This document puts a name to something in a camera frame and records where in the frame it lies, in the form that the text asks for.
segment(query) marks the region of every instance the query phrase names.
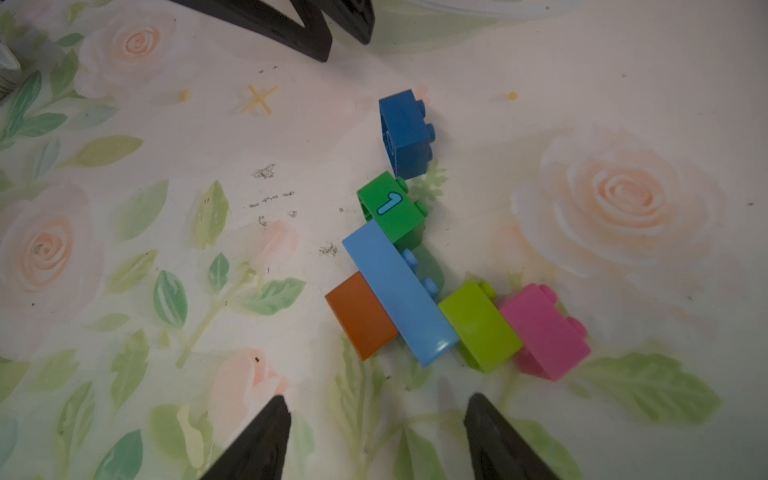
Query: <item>dark blue lego brick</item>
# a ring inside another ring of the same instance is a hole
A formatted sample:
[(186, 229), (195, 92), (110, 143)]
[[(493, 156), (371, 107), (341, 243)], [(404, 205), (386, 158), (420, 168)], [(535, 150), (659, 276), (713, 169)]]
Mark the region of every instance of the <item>dark blue lego brick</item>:
[(435, 128), (424, 123), (424, 102), (410, 90), (379, 100), (382, 136), (395, 177), (405, 180), (427, 171), (432, 159), (430, 143), (435, 141)]
[(426, 367), (458, 342), (435, 304), (438, 290), (419, 282), (410, 250), (400, 255), (377, 222), (368, 222), (342, 242), (419, 363)]

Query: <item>yellow x mark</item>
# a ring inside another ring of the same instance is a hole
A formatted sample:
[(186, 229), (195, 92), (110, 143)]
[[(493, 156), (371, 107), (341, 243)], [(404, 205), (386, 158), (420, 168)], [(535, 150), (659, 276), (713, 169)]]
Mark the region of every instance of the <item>yellow x mark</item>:
[(256, 88), (253, 87), (253, 85), (248, 85), (248, 88), (250, 89), (250, 93), (253, 94), (254, 100), (250, 102), (243, 110), (240, 111), (241, 114), (244, 114), (247, 111), (253, 110), (258, 104), (262, 104), (264, 106), (264, 110), (266, 110), (266, 114), (271, 115), (272, 109), (269, 105), (266, 104), (266, 101), (264, 100), (266, 97), (268, 97), (272, 92), (277, 90), (277, 87), (272, 87), (266, 94), (261, 95)]

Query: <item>lego brick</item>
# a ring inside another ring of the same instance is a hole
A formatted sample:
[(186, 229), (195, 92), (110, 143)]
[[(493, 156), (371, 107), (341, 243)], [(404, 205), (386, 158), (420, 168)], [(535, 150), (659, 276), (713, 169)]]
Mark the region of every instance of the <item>lego brick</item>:
[(462, 340), (459, 352), (472, 368), (490, 373), (523, 347), (523, 342), (493, 304), (487, 282), (469, 280), (438, 304)]
[(357, 199), (366, 220), (375, 220), (399, 252), (421, 244), (427, 207), (408, 198), (402, 178), (384, 172), (358, 190)]
[(435, 128), (424, 122), (424, 102), (406, 90), (379, 100), (379, 113), (384, 146), (395, 176), (408, 180), (425, 174), (432, 159), (429, 144), (435, 141)]
[(419, 282), (413, 273), (417, 262), (410, 250), (398, 253), (376, 222), (366, 223), (342, 244), (423, 367), (458, 342), (433, 300), (437, 287), (429, 278)]
[(397, 336), (395, 324), (360, 272), (326, 295), (326, 302), (362, 360)]
[(512, 357), (524, 373), (558, 381), (591, 352), (584, 341), (587, 330), (554, 307), (558, 296), (546, 285), (532, 283), (499, 312), (525, 347)]

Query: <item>pink rose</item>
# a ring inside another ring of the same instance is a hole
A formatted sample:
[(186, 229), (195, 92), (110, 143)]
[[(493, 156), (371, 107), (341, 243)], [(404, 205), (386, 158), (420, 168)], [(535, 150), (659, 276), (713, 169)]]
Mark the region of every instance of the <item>pink rose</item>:
[(279, 270), (296, 252), (299, 234), (292, 227), (278, 220), (270, 222), (256, 239), (250, 250), (248, 263), (261, 275), (268, 270)]
[(53, 325), (71, 321), (96, 296), (103, 263), (80, 187), (51, 187), (0, 212), (0, 356), (30, 356)]
[(719, 248), (723, 192), (696, 165), (624, 130), (584, 128), (550, 145), (511, 203), (508, 247), (557, 267), (558, 295), (592, 336), (634, 346), (667, 319), (713, 319), (734, 268)]
[(208, 419), (214, 441), (228, 446), (275, 395), (288, 389), (288, 380), (275, 372), (263, 351), (246, 348), (224, 362), (208, 399)]
[(115, 15), (83, 40), (74, 89), (88, 98), (117, 97), (146, 84), (168, 64), (176, 30), (167, 12)]

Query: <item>green lego brick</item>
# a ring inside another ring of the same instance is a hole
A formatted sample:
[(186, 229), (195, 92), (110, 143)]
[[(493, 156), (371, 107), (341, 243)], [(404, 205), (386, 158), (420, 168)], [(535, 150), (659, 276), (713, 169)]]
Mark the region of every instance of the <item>green lego brick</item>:
[(462, 340), (458, 351), (467, 365), (490, 373), (523, 347), (523, 342), (493, 305), (487, 282), (469, 280), (438, 304)]
[(389, 172), (379, 175), (357, 191), (366, 220), (375, 220), (399, 252), (422, 243), (426, 205), (408, 198), (408, 186)]

